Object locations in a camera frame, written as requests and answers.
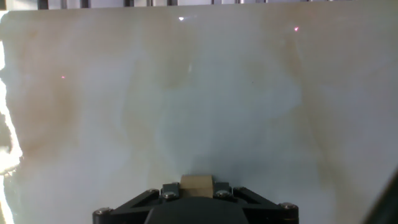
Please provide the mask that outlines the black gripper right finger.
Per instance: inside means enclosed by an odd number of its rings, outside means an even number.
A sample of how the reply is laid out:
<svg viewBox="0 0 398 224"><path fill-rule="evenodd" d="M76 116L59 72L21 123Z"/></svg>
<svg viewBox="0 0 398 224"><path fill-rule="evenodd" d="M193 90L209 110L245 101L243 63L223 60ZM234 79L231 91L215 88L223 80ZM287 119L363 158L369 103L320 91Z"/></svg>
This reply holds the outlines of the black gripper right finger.
<svg viewBox="0 0 398 224"><path fill-rule="evenodd" d="M297 205L271 202L246 187L232 188L228 182L214 182L213 198L239 205L249 223L299 224Z"/></svg>

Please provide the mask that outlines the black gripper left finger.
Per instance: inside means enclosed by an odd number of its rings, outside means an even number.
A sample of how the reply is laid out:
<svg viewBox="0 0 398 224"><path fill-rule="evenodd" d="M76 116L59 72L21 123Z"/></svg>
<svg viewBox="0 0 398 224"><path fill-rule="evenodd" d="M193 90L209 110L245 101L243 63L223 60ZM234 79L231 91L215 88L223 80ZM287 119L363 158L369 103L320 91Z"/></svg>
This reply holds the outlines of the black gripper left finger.
<svg viewBox="0 0 398 224"><path fill-rule="evenodd" d="M99 208L92 213L92 224L144 224L150 211L180 198L180 183L149 189L117 208Z"/></svg>

